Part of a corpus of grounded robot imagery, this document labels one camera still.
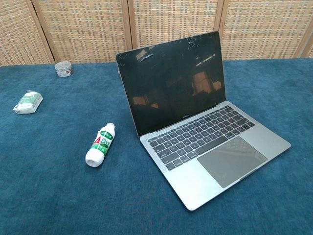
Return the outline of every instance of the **laptop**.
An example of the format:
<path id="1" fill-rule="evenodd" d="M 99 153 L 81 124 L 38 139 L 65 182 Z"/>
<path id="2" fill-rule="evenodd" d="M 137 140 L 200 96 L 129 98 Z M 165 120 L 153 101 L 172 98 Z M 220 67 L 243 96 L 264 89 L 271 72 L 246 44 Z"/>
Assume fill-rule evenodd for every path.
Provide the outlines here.
<path id="1" fill-rule="evenodd" d="M 291 146 L 226 100 L 218 32 L 119 53 L 116 62 L 137 135 L 188 210 Z"/>

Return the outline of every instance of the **cracked screen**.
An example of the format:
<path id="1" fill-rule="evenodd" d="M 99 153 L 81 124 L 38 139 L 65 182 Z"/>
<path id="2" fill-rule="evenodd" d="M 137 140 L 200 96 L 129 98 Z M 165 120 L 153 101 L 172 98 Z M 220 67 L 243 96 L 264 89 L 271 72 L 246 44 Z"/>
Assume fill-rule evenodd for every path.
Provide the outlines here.
<path id="1" fill-rule="evenodd" d="M 225 101 L 218 32 L 116 55 L 139 136 Z"/>

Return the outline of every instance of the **woven screen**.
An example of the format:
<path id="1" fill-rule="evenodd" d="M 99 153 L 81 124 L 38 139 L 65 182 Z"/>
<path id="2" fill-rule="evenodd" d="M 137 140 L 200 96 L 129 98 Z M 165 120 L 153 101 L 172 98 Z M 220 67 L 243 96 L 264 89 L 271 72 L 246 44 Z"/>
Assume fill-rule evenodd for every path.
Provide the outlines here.
<path id="1" fill-rule="evenodd" d="M 312 15 L 312 0 L 226 0 L 223 59 L 292 58 Z"/>
<path id="2" fill-rule="evenodd" d="M 129 0 L 133 47 L 213 31 L 217 6 L 217 0 Z"/>
<path id="3" fill-rule="evenodd" d="M 2 0 L 0 66 L 46 63 L 50 60 L 26 1 Z"/>
<path id="4" fill-rule="evenodd" d="M 124 30 L 124 24 L 129 28 L 123 20 L 123 14 L 128 19 L 126 0 L 34 0 L 34 4 L 57 61 L 115 61 L 118 52 L 131 49 Z"/>

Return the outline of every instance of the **blue carpet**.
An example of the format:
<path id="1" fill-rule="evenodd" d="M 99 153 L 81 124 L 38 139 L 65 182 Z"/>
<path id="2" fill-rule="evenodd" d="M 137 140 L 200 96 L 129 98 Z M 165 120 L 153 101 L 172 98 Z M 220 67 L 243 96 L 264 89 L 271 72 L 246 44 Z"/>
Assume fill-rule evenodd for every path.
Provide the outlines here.
<path id="1" fill-rule="evenodd" d="M 194 212 L 141 146 L 114 63 L 0 68 L 0 234 L 313 234 L 313 59 L 225 61 L 227 99 L 291 149 Z M 12 110 L 27 89 L 34 114 Z M 85 163 L 107 122 L 103 164 Z"/>

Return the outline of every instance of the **plastic bottle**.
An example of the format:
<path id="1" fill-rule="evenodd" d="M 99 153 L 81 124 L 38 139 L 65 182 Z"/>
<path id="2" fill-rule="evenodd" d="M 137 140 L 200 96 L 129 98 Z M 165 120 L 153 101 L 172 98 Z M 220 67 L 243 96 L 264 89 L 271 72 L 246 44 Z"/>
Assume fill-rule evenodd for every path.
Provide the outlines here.
<path id="1" fill-rule="evenodd" d="M 100 166 L 104 160 L 112 140 L 115 137 L 115 125 L 107 123 L 98 131 L 98 135 L 94 140 L 90 150 L 86 154 L 86 163 L 92 167 Z"/>

